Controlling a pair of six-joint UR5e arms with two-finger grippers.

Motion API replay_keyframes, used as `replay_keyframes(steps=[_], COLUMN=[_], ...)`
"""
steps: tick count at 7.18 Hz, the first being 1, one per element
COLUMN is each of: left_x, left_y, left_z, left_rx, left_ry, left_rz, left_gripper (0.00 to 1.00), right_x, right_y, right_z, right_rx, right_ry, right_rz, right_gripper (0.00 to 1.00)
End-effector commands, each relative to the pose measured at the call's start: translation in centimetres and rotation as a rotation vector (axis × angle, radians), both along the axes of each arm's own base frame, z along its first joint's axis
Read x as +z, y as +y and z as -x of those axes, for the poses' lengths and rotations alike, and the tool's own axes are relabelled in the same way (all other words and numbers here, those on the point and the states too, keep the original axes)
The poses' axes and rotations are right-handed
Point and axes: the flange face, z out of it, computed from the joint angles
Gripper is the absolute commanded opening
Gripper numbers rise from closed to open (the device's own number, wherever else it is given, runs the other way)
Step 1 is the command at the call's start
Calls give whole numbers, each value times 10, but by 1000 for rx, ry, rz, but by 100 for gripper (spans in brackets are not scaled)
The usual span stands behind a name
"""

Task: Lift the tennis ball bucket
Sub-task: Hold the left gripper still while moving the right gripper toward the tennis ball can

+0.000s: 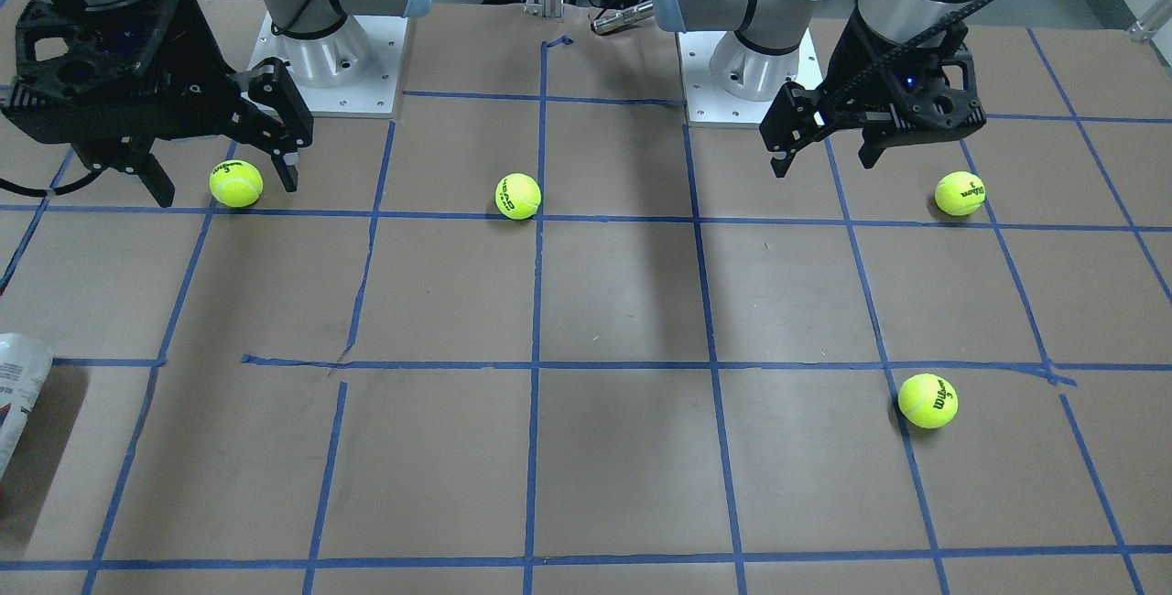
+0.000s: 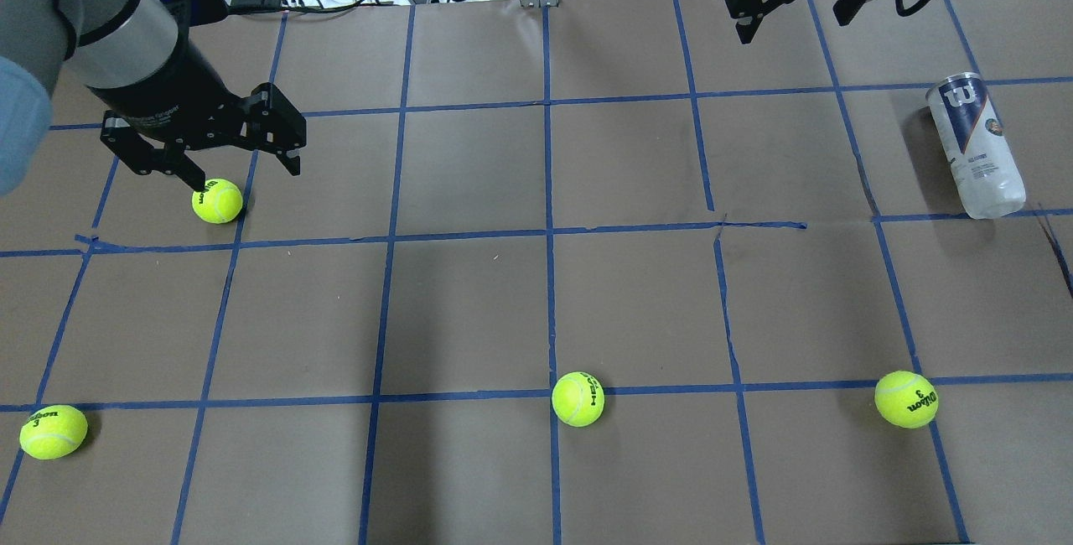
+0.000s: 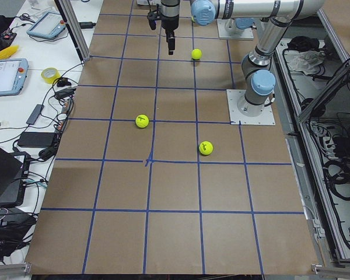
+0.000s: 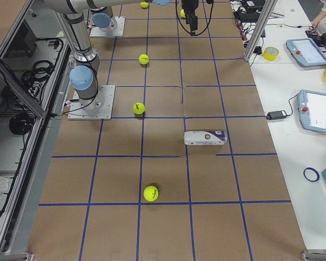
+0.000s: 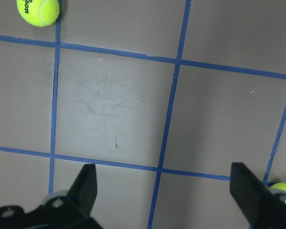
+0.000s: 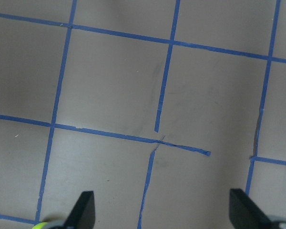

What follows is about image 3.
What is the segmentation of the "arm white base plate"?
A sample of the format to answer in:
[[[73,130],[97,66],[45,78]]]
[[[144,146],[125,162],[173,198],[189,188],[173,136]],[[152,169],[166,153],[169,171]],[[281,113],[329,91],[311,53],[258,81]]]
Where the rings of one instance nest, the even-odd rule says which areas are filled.
[[[254,39],[252,25],[254,19],[251,17],[236,19],[218,19],[217,27],[220,39],[248,40]]]
[[[252,105],[245,99],[245,90],[228,89],[227,103],[230,123],[232,125],[275,125],[272,106],[269,98],[264,104]]]

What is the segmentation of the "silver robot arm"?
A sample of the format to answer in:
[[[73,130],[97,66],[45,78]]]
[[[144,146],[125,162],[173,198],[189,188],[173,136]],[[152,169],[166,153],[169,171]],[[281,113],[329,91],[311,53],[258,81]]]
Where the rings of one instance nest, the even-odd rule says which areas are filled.
[[[244,99],[255,106],[265,103],[275,87],[275,76],[268,68],[288,27],[296,19],[315,14],[323,5],[324,1],[190,1],[191,15],[200,26],[216,19],[268,19],[264,34],[241,66],[247,86]]]

